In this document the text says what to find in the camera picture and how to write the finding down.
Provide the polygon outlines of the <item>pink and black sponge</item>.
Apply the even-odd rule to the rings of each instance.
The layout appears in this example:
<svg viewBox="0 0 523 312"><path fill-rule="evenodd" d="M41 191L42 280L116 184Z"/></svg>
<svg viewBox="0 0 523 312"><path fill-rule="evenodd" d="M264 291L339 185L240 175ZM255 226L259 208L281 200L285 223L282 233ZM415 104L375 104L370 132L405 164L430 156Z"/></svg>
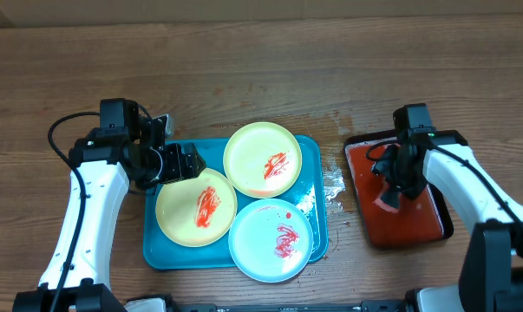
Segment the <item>pink and black sponge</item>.
<svg viewBox="0 0 523 312"><path fill-rule="evenodd" d="M390 168L390 172L385 175L377 175L384 177L384 182L378 197L373 201L375 205L389 212L397 212L400 206L401 187L399 178L396 177L395 165L396 160Z"/></svg>

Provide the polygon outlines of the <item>yellow plate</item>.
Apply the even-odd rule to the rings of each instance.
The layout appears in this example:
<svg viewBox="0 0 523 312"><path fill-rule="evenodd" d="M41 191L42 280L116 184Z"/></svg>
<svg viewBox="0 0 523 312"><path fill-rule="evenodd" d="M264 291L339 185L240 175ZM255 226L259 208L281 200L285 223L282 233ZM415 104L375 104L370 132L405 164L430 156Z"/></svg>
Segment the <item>yellow plate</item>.
<svg viewBox="0 0 523 312"><path fill-rule="evenodd" d="M220 172L205 169L197 178L163 185L155 215L161 231L185 247L203 247L222 238L238 210L230 181Z"/></svg>

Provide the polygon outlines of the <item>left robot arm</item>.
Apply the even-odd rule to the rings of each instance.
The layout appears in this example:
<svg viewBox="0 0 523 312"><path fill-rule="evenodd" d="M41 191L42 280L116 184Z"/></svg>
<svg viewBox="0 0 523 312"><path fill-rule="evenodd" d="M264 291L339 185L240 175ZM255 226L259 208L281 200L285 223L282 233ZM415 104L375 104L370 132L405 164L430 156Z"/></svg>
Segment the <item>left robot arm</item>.
<svg viewBox="0 0 523 312"><path fill-rule="evenodd" d="M110 258L121 204L135 185L197 178L206 162L192 143L167 144L168 114L152 117L136 101L101 101L99 125L68 153L54 152L70 169L70 195L54 254L38 286L19 292L15 311L126 311L110 287Z"/></svg>

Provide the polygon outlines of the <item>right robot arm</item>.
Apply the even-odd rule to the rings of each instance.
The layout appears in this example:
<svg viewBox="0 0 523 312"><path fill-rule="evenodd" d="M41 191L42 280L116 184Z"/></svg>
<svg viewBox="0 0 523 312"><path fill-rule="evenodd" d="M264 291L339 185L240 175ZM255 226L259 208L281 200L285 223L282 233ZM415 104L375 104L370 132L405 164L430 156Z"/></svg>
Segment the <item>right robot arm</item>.
<svg viewBox="0 0 523 312"><path fill-rule="evenodd" d="M398 208L401 196L434 186L471 234L455 285L421 289L419 311L523 311L523 205L507 195L455 130L439 131L424 104L393 113L396 138L372 171L388 183L376 201Z"/></svg>

